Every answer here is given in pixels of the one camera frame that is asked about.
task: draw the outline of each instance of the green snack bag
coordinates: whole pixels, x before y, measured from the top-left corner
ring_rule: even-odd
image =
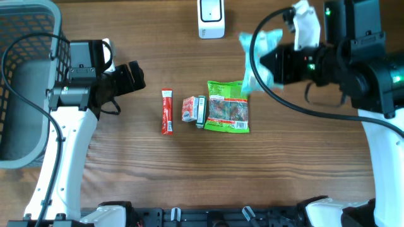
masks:
[[[247,96],[241,95],[242,81],[208,81],[209,117],[205,129],[249,133]]]

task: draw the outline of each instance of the wooden table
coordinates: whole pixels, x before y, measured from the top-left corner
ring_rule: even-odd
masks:
[[[253,32],[270,12],[295,1],[226,0],[225,38],[201,40],[195,0],[58,3],[67,37],[108,37],[116,64],[137,60],[146,88],[117,98],[120,116],[102,115],[88,150],[82,207],[131,201],[135,207],[266,207],[291,205],[317,195],[363,201],[374,197],[369,148],[361,123],[326,120],[287,109],[264,94],[249,98],[250,134],[199,130],[181,122],[182,99],[208,95],[206,82],[244,76],[237,34]],[[311,1],[322,13],[322,0]],[[403,1],[381,1],[388,51],[403,47]],[[266,30],[283,26],[280,18]],[[285,30],[282,42],[293,35]],[[305,83],[282,97],[304,101]],[[161,88],[174,90],[174,136],[161,135]],[[316,88],[313,100],[338,102],[338,87]],[[0,224],[20,219],[38,168],[0,171]]]

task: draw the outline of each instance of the green indicator light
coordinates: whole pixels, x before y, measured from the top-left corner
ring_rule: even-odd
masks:
[[[315,64],[309,64],[309,65],[307,65],[307,67],[312,71],[316,70],[316,65]]]
[[[393,76],[393,83],[398,83],[402,80],[403,80],[403,78],[401,76]]]
[[[331,15],[331,10],[329,8],[326,9],[326,15],[327,16]]]

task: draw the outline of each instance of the light blue plastic bag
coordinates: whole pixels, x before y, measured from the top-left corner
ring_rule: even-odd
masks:
[[[273,82],[273,75],[271,71],[259,63],[259,58],[274,50],[278,45],[278,42],[281,40],[282,35],[282,29],[276,29],[270,32],[260,31],[254,47],[254,60],[259,75],[265,84],[271,89],[278,88],[282,90],[283,85]],[[253,70],[251,69],[249,51],[252,37],[252,34],[245,32],[242,32],[239,35],[241,46],[246,53],[246,72],[244,73],[244,80],[242,82],[241,89],[241,93],[244,95],[248,95],[253,91],[263,91],[254,76]]]

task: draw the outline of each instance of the red stick package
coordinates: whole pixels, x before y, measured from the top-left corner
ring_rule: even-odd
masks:
[[[162,134],[172,135],[172,89],[163,88],[163,124]]]

